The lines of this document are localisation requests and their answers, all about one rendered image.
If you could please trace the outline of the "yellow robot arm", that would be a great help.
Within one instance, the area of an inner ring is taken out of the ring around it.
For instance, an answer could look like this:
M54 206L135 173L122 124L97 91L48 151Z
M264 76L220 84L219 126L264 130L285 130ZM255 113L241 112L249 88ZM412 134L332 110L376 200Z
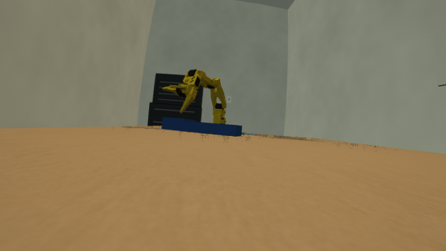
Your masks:
M202 70L189 70L187 71L183 82L196 87L196 89L199 88L199 85L210 89L210 97L213 108L215 108L213 109L213 123L226 123L226 118L224 117L226 113L226 110L224 110L226 109L226 100L220 78L211 79L207 77L206 73ZM217 88L217 90L215 88ZM221 103L217 103L217 97L220 99Z

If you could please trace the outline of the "blue bin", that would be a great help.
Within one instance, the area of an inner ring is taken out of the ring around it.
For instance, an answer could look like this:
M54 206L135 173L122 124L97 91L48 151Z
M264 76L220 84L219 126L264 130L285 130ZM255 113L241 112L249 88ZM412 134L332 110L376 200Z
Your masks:
M162 129L199 132L214 135L241 136L241 125L195 122L192 119L162 117Z

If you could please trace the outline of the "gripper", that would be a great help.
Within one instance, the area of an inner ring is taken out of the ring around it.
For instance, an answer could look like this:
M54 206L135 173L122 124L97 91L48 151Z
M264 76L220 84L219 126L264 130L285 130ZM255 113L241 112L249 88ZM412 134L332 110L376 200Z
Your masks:
M178 88L177 88L178 87ZM175 88L175 89L173 89ZM180 89L182 88L182 89ZM169 85L164 88L162 88L164 91L170 91L175 93L179 97L184 97L185 102L183 103L183 106L180 110L180 113L183 113L185 109L190 105L190 103L195 99L197 95L197 90L194 86L186 85L186 84L179 84L177 85Z

